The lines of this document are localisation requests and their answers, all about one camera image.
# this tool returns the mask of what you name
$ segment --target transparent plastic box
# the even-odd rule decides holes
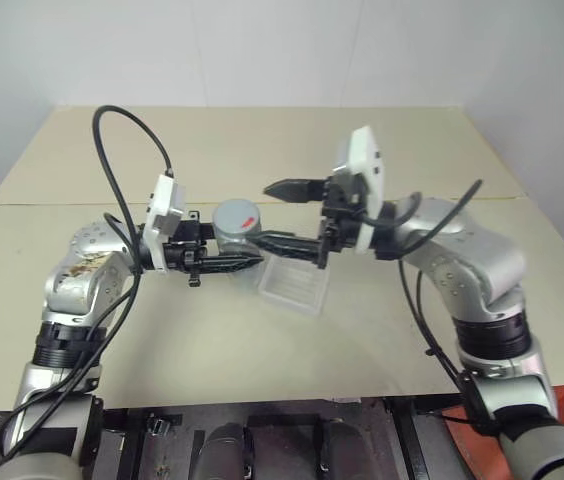
[[[258,292],[267,300],[301,313],[318,316],[329,283],[329,267],[324,270],[305,260],[272,255]]]

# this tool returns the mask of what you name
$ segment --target beige table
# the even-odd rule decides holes
[[[478,198],[523,192],[457,108],[133,108],[162,139],[187,201],[243,197],[272,202],[262,188],[287,177],[324,178],[338,145],[369,124],[386,165],[387,199],[421,190],[458,198],[476,178]],[[114,201],[91,136],[92,107],[57,109],[0,186],[1,204]],[[153,191],[162,160],[129,120],[103,117],[103,137],[130,203]]]
[[[208,219],[211,205],[199,207]],[[315,232],[318,206],[262,205],[266,228]],[[103,206],[0,206],[0,409],[8,409],[40,325],[43,286],[72,233]],[[114,208],[106,207],[113,212]],[[136,219],[144,208],[134,208]],[[528,256],[528,315],[554,384],[564,384],[564,242],[527,199],[475,201],[485,226]],[[322,315],[268,304],[228,275],[143,277],[128,323],[103,357],[107,407],[450,392],[407,313],[396,265],[333,255]],[[455,358],[435,292],[425,309]]]

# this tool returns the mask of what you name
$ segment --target white wall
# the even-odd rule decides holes
[[[0,1],[0,180],[106,102],[465,105],[564,236],[564,0]]]

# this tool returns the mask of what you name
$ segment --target metal can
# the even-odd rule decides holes
[[[260,211],[255,203],[242,198],[222,202],[213,212],[213,231],[220,253],[259,254],[246,235],[261,230]]]

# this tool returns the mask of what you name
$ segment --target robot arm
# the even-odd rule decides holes
[[[162,274],[181,271],[196,287],[201,274],[233,272],[262,260],[249,252],[207,256],[206,242],[214,238],[212,224],[200,223],[195,211],[181,220],[183,211],[183,189],[161,175],[151,195],[147,222],[138,228],[142,269]],[[11,421],[0,432],[0,452],[7,455],[0,479],[81,478],[81,467],[95,460],[103,402],[91,392],[100,380],[99,358],[35,435],[18,444],[66,392],[76,371],[84,368],[85,358],[101,351],[115,307],[130,296],[131,290],[122,293],[129,277],[134,277],[132,289],[137,289],[136,277],[142,272],[134,273],[129,237],[126,227],[111,216],[81,228],[50,273],[33,358],[25,365]],[[17,456],[9,453],[14,448]]]
[[[321,201],[318,239],[264,231],[251,241],[319,268],[329,252],[347,247],[418,268],[455,325],[464,370],[454,381],[476,431],[499,438],[516,478],[564,478],[564,426],[556,420],[555,396],[519,285],[524,256],[468,214],[451,218],[451,202],[413,195],[382,203],[383,169],[371,130],[355,131],[331,177],[282,180],[265,189],[288,202]]]

